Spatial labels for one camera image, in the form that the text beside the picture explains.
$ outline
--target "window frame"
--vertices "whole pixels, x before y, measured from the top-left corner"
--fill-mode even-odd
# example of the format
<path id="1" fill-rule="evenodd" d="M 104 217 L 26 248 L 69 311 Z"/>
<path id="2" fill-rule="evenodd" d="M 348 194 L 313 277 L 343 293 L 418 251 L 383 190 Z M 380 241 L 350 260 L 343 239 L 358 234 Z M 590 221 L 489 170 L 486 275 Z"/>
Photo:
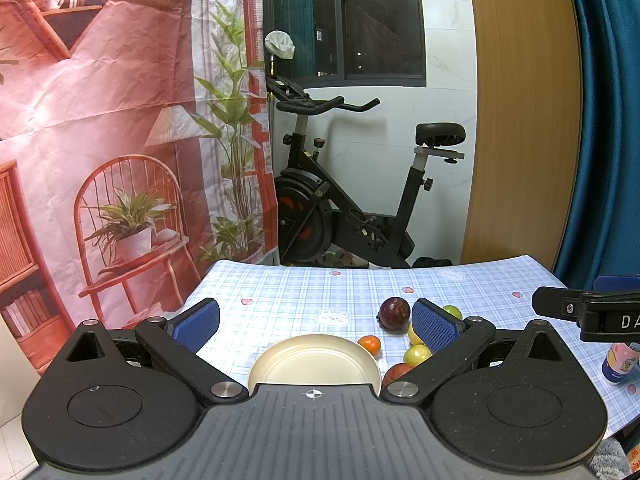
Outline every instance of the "window frame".
<path id="1" fill-rule="evenodd" d="M 263 0 L 263 39 L 274 29 L 274 0 Z M 422 60 L 422 74 L 356 74 L 348 75 L 345 70 L 346 34 L 344 30 L 344 0 L 334 0 L 335 36 L 337 55 L 337 75 L 297 77 L 292 78 L 303 88 L 330 88 L 344 86 L 427 86 L 427 55 L 426 34 L 424 30 L 424 15 L 422 0 L 418 0 L 418 21 L 420 27 L 420 51 Z M 270 69 L 271 54 L 265 49 L 264 59 L 266 69 Z"/>

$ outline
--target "window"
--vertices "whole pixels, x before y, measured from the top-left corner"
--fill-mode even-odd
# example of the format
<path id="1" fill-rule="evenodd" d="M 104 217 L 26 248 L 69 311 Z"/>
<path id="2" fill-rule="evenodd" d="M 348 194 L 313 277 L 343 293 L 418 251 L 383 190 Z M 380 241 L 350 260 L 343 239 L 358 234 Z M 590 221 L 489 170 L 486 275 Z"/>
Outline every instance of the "window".
<path id="1" fill-rule="evenodd" d="M 265 33 L 288 32 L 276 69 L 303 86 L 425 85 L 421 0 L 264 0 Z"/>

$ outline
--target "orange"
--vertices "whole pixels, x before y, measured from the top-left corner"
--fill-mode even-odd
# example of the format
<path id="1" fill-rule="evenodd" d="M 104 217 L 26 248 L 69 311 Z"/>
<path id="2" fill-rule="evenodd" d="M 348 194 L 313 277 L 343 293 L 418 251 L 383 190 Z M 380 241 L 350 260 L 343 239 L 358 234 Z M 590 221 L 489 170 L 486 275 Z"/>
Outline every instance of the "orange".
<path id="1" fill-rule="evenodd" d="M 366 335 L 364 337 L 361 337 L 360 339 L 358 339 L 358 344 L 369 351 L 369 353 L 373 356 L 378 355 L 378 352 L 380 352 L 380 348 L 382 346 L 380 343 L 380 339 L 378 339 L 374 335 Z"/>

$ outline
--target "silver bolt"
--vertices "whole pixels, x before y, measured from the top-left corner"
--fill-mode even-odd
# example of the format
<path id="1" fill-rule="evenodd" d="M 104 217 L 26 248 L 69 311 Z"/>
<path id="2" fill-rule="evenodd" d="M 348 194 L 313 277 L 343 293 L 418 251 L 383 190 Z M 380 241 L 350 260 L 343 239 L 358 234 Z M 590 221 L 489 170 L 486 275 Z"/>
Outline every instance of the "silver bolt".
<path id="1" fill-rule="evenodd" d="M 228 399 L 242 393 L 242 386 L 233 381 L 221 381 L 211 387 L 211 393 L 217 397 Z"/>
<path id="2" fill-rule="evenodd" d="M 408 381 L 396 381 L 389 384 L 386 390 L 394 397 L 413 397 L 419 391 L 417 384 Z"/>

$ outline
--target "triangular hole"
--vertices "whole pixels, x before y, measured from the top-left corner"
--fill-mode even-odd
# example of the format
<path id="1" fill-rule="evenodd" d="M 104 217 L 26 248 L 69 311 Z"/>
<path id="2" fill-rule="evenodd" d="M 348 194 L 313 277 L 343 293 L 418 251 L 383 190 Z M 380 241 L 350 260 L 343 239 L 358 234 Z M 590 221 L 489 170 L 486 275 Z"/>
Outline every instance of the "triangular hole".
<path id="1" fill-rule="evenodd" d="M 562 358 L 556 347 L 545 333 L 540 333 L 533 340 L 529 357 L 532 359 L 543 359 L 545 361 L 561 361 Z"/>
<path id="2" fill-rule="evenodd" d="M 85 332 L 66 360 L 76 363 L 78 361 L 89 361 L 90 359 L 99 359 L 101 357 L 104 357 L 104 350 L 102 350 L 98 338 L 92 332 Z"/>

